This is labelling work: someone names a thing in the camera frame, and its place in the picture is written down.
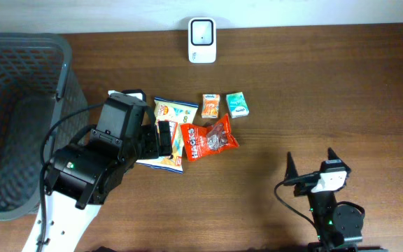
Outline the beige wet wipes pack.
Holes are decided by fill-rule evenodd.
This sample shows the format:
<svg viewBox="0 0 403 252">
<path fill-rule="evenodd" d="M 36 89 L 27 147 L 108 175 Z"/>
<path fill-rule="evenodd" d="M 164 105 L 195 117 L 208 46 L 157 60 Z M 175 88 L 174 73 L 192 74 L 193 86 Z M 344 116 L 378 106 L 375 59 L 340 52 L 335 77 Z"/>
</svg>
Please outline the beige wet wipes pack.
<svg viewBox="0 0 403 252">
<path fill-rule="evenodd" d="M 157 121 L 167 121 L 169 123 L 172 153 L 167 157 L 138 160 L 137 163 L 153 169 L 163 169 L 182 174 L 184 143 L 181 134 L 181 125 L 193 122 L 199 105 L 186 101 L 168 100 L 161 97 L 155 97 L 154 100 Z"/>
</svg>

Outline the red Hacks candy bag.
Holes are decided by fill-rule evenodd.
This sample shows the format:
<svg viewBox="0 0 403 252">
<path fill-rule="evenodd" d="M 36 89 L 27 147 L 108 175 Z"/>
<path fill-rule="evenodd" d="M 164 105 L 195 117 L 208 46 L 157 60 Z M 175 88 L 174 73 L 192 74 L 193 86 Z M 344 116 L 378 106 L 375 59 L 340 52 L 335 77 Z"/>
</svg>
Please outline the red Hacks candy bag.
<svg viewBox="0 0 403 252">
<path fill-rule="evenodd" d="M 189 162 L 239 147 L 238 141 L 232 135 L 228 114 L 208 127 L 182 124 L 181 133 Z"/>
</svg>

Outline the orange tissue pack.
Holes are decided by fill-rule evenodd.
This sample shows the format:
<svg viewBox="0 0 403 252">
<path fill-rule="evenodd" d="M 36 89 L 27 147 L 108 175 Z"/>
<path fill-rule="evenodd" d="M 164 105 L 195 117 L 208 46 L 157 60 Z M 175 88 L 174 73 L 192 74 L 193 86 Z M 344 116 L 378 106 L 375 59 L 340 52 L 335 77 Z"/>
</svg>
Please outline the orange tissue pack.
<svg viewBox="0 0 403 252">
<path fill-rule="evenodd" d="M 220 95 L 218 94 L 203 94 L 203 105 L 201 111 L 202 118 L 218 118 Z"/>
</svg>

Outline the teal tissue pack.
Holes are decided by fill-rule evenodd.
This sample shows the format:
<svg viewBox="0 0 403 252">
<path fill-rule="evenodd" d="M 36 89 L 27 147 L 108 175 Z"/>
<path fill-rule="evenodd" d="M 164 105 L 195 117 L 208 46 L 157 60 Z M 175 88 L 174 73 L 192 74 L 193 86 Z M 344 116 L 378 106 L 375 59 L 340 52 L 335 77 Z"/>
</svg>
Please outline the teal tissue pack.
<svg viewBox="0 0 403 252">
<path fill-rule="evenodd" d="M 249 108 L 242 92 L 227 94 L 226 101 L 232 118 L 244 117 L 249 114 Z"/>
</svg>

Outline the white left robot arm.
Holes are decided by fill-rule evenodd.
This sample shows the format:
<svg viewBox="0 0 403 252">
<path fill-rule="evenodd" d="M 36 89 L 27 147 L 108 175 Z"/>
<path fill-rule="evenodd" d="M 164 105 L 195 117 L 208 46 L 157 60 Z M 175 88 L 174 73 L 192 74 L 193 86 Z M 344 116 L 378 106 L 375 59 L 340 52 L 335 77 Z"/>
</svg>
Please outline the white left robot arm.
<svg viewBox="0 0 403 252">
<path fill-rule="evenodd" d="M 100 106 L 97 124 L 42 161 L 40 208 L 24 251 L 74 251 L 137 161 L 171 155 L 169 124 L 156 120 L 142 90 L 111 90 Z"/>
</svg>

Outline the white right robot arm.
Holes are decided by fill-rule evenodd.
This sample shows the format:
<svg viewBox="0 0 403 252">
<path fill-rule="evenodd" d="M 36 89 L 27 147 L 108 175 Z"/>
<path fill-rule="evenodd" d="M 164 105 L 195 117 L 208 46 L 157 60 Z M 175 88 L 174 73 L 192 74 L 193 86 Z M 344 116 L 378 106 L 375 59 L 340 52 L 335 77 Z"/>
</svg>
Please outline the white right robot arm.
<svg viewBox="0 0 403 252">
<path fill-rule="evenodd" d="M 338 202 L 335 193 L 346 185 L 351 168 L 331 149 L 318 171 L 299 175 L 290 153 L 284 186 L 294 188 L 295 197 L 306 196 L 318 242 L 308 245 L 309 251 L 356 251 L 362 241 L 365 209 L 352 202 Z"/>
</svg>

